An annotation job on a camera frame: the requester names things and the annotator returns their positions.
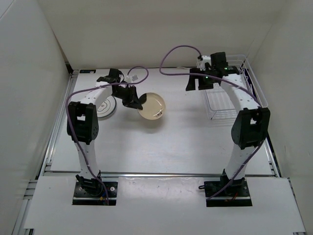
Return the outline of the white plate green rim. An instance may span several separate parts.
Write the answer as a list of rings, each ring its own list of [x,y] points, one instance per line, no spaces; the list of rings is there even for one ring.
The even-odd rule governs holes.
[[[98,108],[98,119],[106,119],[112,116],[117,108],[116,98],[109,96]]]

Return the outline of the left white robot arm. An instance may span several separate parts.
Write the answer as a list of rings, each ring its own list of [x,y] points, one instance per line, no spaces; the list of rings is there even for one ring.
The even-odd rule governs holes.
[[[136,75],[124,75],[118,69],[110,69],[108,75],[96,80],[93,88],[81,90],[85,94],[81,100],[71,99],[77,92],[70,94],[66,100],[67,134],[76,146],[81,169],[76,179],[92,196],[97,196],[106,189],[101,180],[94,147],[99,133],[97,110],[110,96],[121,99],[123,106],[127,108],[141,110],[143,100],[136,92],[139,83]]]

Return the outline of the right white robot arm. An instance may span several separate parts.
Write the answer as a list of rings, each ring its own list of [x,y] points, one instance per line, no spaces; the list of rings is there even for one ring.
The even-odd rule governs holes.
[[[237,113],[231,128],[234,146],[223,171],[227,179],[220,182],[221,193],[230,196],[238,188],[235,181],[244,178],[247,162],[266,138],[270,111],[248,90],[243,75],[236,66],[229,65],[224,52],[200,55],[198,62],[199,65],[189,71],[186,91],[209,90],[218,84]]]

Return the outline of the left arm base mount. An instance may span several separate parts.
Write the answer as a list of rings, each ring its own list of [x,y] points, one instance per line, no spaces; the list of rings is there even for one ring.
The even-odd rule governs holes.
[[[115,206],[117,201],[118,182],[85,179],[75,176],[76,183],[73,193],[73,205]]]

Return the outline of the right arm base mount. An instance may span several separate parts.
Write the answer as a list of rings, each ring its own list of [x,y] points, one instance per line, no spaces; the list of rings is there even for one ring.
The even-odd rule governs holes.
[[[226,173],[223,173],[218,181],[204,181],[198,187],[204,190],[206,206],[217,207],[252,207],[246,178],[234,180],[232,184],[224,188],[230,182]]]

